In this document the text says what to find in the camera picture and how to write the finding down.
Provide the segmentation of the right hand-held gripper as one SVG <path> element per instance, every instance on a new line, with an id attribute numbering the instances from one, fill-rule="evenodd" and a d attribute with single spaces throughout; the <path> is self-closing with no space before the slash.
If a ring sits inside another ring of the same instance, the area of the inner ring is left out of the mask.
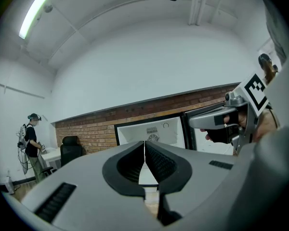
<path id="1" fill-rule="evenodd" d="M 213 142 L 231 144 L 236 152 L 251 143 L 258 126 L 259 116 L 269 101 L 264 93 L 266 84 L 251 74 L 233 91 L 226 93 L 225 105 L 189 119 L 192 128 L 206 128 Z M 238 124 L 238 112 L 248 113 L 246 128 Z"/>

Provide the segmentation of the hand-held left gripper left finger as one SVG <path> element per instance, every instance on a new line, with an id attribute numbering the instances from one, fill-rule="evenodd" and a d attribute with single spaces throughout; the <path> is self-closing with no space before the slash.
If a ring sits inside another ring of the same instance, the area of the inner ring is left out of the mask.
<path id="1" fill-rule="evenodd" d="M 5 200 L 15 231 L 157 231 L 145 191 L 120 174 L 120 157 L 142 162 L 144 143 L 132 142 L 79 157 L 37 184 L 22 201 Z"/>

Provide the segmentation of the person's right hand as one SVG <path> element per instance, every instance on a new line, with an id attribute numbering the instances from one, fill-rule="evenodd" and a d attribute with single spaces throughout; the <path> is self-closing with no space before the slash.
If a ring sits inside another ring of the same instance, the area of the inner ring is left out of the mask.
<path id="1" fill-rule="evenodd" d="M 241 127 L 246 128 L 247 118 L 248 118 L 248 113 L 246 111 L 238 112 L 238 124 Z"/>

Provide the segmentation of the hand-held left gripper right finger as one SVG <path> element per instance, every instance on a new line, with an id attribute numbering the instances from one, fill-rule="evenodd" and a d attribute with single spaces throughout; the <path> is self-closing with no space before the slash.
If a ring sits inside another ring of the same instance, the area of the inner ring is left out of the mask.
<path id="1" fill-rule="evenodd" d="M 245 231 L 259 218 L 251 192 L 255 144 L 238 156 L 146 142 L 146 163 L 159 184 L 158 216 L 148 231 Z"/>

